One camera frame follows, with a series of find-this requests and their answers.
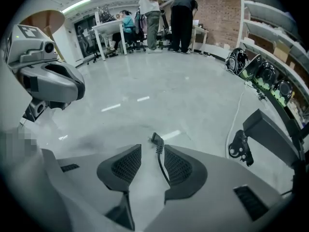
desk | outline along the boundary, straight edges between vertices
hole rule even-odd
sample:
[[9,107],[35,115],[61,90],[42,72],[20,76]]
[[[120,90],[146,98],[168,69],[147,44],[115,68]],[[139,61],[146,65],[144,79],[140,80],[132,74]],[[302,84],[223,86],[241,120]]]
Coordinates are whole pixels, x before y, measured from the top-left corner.
[[206,39],[207,39],[207,33],[208,33],[207,30],[199,28],[198,26],[193,26],[194,41],[192,43],[192,50],[191,50],[192,53],[194,52],[195,39],[196,39],[197,34],[204,34],[203,45],[202,45],[202,48],[201,48],[201,52],[204,53]]
[[98,48],[100,50],[102,59],[104,61],[105,61],[105,56],[104,56],[104,52],[103,52],[103,49],[102,49],[102,45],[100,43],[100,38],[98,36],[98,32],[105,34],[107,36],[120,32],[122,46],[124,48],[124,54],[127,55],[127,53],[126,53],[126,42],[125,42],[125,36],[124,36],[124,30],[123,30],[123,27],[122,27],[122,23],[123,23],[123,20],[116,20],[116,21],[110,21],[110,22],[106,22],[106,23],[92,27],[92,29],[95,31],[96,39],[97,39],[97,42],[98,42]]

black cable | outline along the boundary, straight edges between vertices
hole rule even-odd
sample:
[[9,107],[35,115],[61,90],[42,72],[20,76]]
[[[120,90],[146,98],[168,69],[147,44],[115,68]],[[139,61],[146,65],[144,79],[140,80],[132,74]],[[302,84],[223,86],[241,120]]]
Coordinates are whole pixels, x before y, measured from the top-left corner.
[[284,196],[284,195],[286,195],[286,194],[288,194],[290,192],[292,192],[292,190],[289,190],[289,191],[286,191],[286,192],[282,193],[281,196]]
[[165,174],[165,171],[163,169],[163,166],[162,166],[162,163],[161,163],[161,158],[160,158],[160,155],[163,153],[163,146],[162,145],[158,145],[157,148],[156,148],[156,153],[158,155],[158,162],[159,162],[159,166],[160,166],[160,169],[162,171],[162,174],[164,175],[164,178],[166,179],[166,182],[168,183],[169,185],[169,179],[168,177],[166,176]]

black mesh pad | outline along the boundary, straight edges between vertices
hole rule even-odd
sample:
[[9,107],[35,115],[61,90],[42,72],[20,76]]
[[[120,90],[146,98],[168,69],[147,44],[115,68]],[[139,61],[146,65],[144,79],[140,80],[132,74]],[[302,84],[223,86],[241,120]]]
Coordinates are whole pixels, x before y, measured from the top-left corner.
[[114,191],[128,192],[141,165],[141,145],[102,162],[97,168],[98,178]]
[[170,184],[170,189],[165,192],[165,201],[190,198],[205,184],[206,167],[170,145],[166,145],[164,151],[164,166],[169,174]]

concrete floor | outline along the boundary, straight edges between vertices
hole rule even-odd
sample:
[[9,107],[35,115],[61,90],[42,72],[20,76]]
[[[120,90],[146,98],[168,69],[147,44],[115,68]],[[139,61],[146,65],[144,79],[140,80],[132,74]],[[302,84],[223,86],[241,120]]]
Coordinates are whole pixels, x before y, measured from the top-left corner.
[[[284,130],[270,102],[259,101],[255,90],[224,70],[223,62],[199,54],[134,53],[90,62],[78,70],[85,79],[85,97],[64,111],[46,110],[25,127],[58,159],[142,144],[142,165],[130,186],[137,231],[161,211],[169,188],[149,143],[154,131],[166,144],[225,157],[242,92],[230,142],[257,109]],[[288,191],[293,171],[257,142],[249,140],[249,145],[254,158],[249,170],[279,192]]]

black bracket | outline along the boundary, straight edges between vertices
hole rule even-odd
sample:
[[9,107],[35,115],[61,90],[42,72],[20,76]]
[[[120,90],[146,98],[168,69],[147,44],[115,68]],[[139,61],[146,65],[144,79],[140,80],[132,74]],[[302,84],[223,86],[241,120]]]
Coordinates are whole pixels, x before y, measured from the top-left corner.
[[232,158],[240,157],[240,160],[245,161],[248,167],[254,163],[248,145],[248,137],[246,137],[243,130],[236,132],[233,142],[228,146],[228,153]]

